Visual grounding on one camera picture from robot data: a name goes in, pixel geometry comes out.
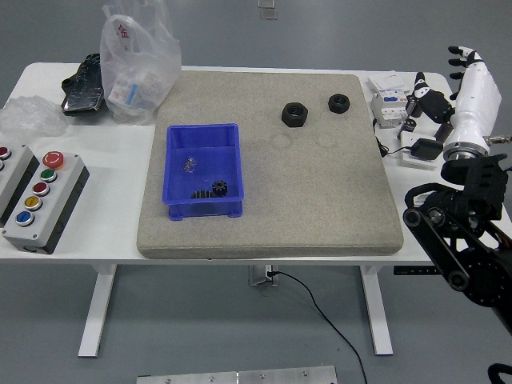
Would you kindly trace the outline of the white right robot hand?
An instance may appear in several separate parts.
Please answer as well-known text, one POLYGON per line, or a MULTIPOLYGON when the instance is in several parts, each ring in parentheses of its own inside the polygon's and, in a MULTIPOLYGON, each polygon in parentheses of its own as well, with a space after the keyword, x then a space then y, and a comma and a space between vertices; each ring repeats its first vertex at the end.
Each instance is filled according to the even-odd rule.
POLYGON ((494 128, 502 96, 476 50, 451 46, 449 52, 460 56, 449 60, 449 64, 465 68, 450 75, 460 81, 458 91, 447 100, 443 93, 427 84, 424 73, 418 72, 414 100, 433 122, 451 127, 442 140, 446 160, 487 156, 490 145, 486 138, 494 128))

